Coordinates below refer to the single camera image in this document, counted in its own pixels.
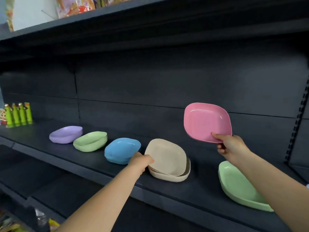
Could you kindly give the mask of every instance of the light green plate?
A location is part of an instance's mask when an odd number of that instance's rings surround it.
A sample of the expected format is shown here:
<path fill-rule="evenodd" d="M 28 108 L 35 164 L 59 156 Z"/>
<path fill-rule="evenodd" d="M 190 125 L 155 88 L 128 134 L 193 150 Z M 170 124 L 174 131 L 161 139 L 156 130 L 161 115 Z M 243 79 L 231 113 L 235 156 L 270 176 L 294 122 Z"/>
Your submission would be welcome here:
<path fill-rule="evenodd" d="M 218 173 L 222 190 L 231 200 L 250 208 L 273 212 L 264 196 L 229 161 L 219 165 Z"/>
<path fill-rule="evenodd" d="M 107 133 L 96 131 L 77 138 L 73 146 L 82 152 L 92 152 L 103 147 L 106 142 Z"/>

